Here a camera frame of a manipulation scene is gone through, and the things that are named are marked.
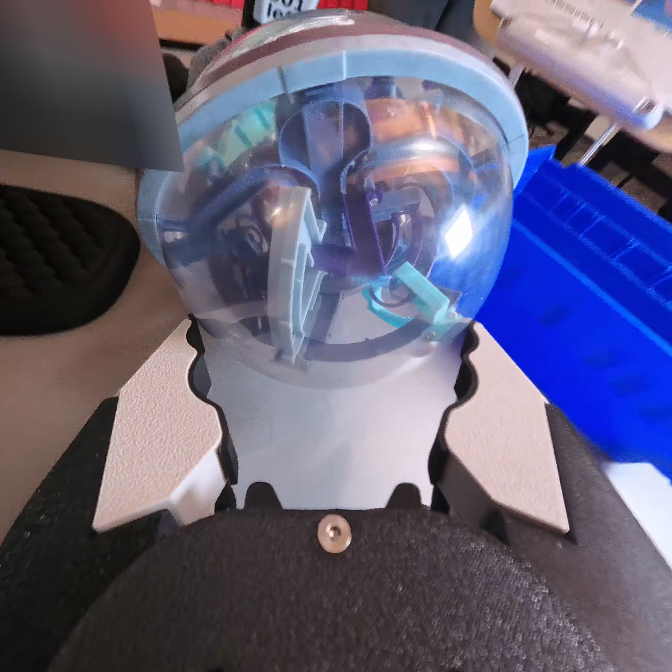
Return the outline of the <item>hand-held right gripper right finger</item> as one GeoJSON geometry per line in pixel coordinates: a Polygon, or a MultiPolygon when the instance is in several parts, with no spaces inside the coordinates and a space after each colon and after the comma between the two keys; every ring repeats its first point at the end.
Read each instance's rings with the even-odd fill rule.
{"type": "Polygon", "coordinates": [[[432,507],[476,529],[511,517],[568,533],[547,399],[482,324],[458,354],[456,399],[432,447],[432,507]]]}

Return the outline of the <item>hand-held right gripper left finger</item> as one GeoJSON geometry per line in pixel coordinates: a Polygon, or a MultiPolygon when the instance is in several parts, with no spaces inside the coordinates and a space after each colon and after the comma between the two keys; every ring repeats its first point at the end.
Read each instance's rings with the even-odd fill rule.
{"type": "Polygon", "coordinates": [[[208,399],[205,348],[185,318],[120,389],[93,528],[166,511],[179,526],[215,514],[237,475],[224,414],[208,399]]]}

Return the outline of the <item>blue plastic bin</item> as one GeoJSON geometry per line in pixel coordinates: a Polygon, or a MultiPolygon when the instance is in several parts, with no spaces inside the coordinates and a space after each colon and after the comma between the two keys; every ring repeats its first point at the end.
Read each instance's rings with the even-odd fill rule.
{"type": "Polygon", "coordinates": [[[530,152],[476,320],[614,461],[671,477],[671,224],[554,147],[530,152]]]}

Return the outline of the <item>clear maze ball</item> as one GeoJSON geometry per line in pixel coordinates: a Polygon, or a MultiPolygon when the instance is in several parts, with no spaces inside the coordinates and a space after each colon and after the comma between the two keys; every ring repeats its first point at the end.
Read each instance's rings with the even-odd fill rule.
{"type": "Polygon", "coordinates": [[[183,170],[136,217],[201,329],[266,376],[335,388],[405,368],[475,318],[528,153],[505,75],[371,13],[255,19],[192,60],[183,170]]]}

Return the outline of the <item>red plastic bin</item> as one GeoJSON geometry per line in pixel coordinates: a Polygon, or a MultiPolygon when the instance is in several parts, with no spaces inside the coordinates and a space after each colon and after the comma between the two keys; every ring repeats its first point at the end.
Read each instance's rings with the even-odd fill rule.
{"type": "Polygon", "coordinates": [[[244,1],[150,1],[153,9],[240,23],[244,1]]]}

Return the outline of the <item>printed instruction sheet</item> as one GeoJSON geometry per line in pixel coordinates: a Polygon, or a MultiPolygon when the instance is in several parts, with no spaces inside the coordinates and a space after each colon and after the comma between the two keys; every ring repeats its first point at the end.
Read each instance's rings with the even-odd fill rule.
{"type": "Polygon", "coordinates": [[[497,46],[630,130],[671,119],[670,1],[492,1],[497,46]]]}

